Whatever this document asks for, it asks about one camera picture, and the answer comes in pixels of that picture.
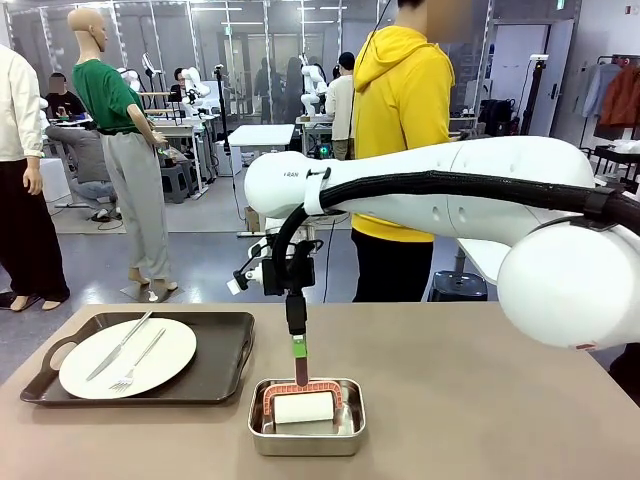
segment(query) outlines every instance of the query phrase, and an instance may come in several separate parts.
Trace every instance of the hood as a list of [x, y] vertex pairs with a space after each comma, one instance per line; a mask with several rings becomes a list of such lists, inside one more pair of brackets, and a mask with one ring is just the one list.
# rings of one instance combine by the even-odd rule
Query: hood
[[356, 59], [355, 89], [362, 92], [376, 78], [412, 55], [420, 48], [429, 46], [427, 38], [421, 33], [406, 27], [390, 26], [369, 34], [365, 47], [369, 43], [364, 59], [362, 52]]

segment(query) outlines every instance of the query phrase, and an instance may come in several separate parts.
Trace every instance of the green t-shirt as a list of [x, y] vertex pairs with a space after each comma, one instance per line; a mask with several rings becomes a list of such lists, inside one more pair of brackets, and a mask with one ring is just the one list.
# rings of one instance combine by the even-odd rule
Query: green t-shirt
[[100, 60], [87, 60], [73, 67], [72, 77], [76, 92], [100, 130], [140, 133], [127, 113], [132, 104], [144, 111], [140, 97], [113, 67]]

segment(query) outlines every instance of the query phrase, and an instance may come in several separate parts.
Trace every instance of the white sweater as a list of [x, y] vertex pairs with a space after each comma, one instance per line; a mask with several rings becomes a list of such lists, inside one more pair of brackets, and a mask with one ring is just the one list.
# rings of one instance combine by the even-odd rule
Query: white sweater
[[0, 162], [41, 152], [38, 77], [24, 58], [0, 45]]
[[[343, 75], [329, 84], [325, 108], [334, 115], [332, 140], [346, 140], [349, 137], [349, 117], [353, 102], [353, 75]], [[351, 138], [355, 137], [356, 124], [351, 122]]]

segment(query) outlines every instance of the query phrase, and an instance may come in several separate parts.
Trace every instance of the white plate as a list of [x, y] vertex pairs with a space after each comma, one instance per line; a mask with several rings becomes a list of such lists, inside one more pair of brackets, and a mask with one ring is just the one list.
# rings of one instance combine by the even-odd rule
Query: white plate
[[[60, 367], [60, 383], [71, 395], [92, 400], [124, 398], [163, 384], [187, 366], [196, 351], [196, 336], [184, 323], [167, 318], [150, 318], [125, 344], [120, 355], [98, 374], [87, 377], [111, 353], [137, 320], [106, 328], [87, 338], [67, 355]], [[123, 392], [110, 387], [125, 376], [153, 338], [165, 328], [164, 335], [133, 373], [133, 384]]]

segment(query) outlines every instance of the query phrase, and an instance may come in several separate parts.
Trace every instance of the cardboard box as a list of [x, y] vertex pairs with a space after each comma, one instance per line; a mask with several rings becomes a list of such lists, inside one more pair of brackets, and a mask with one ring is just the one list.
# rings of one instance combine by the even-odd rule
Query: cardboard box
[[247, 232], [256, 233], [260, 231], [260, 215], [251, 207], [244, 209], [245, 224]]

